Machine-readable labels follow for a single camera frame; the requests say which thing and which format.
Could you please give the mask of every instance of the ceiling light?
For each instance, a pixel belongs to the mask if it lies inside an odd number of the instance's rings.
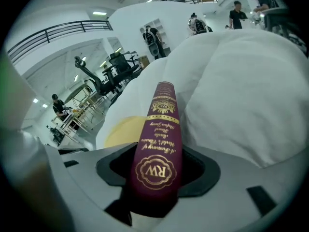
[[[101,63],[100,67],[102,67],[104,64],[106,64],[106,61],[104,61],[103,63]]]
[[[105,13],[105,12],[96,12],[96,11],[94,11],[92,14],[93,14],[93,15],[106,15],[107,13]]]
[[[119,52],[122,49],[122,47],[119,47],[115,52]]]

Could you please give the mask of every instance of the floor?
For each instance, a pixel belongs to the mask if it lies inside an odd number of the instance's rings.
[[[61,142],[58,149],[61,148],[87,148],[88,150],[96,150],[96,136],[98,134],[98,131],[102,128],[104,123],[105,115],[108,111],[108,108],[111,104],[111,101],[109,99],[106,99],[102,102],[102,104],[99,106],[101,110],[103,110],[103,115],[99,113],[95,113],[95,115],[91,115],[90,113],[87,114],[89,119],[91,120],[91,123],[87,123],[88,131],[84,131],[83,129],[79,128],[77,133],[72,133],[74,139],[76,139],[79,144],[68,138],[67,136],[64,137],[63,141]]]

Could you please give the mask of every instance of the white fabric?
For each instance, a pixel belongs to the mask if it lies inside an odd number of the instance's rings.
[[[174,84],[182,140],[259,167],[286,160],[307,142],[308,59],[262,30],[204,33],[152,62],[109,109],[97,148],[128,116],[147,116],[160,81]]]

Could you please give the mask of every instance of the yellow object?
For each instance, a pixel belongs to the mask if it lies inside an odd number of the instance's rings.
[[[121,120],[113,127],[107,137],[104,146],[112,147],[127,143],[134,143],[140,140],[140,134],[143,129],[146,117],[132,116]]]

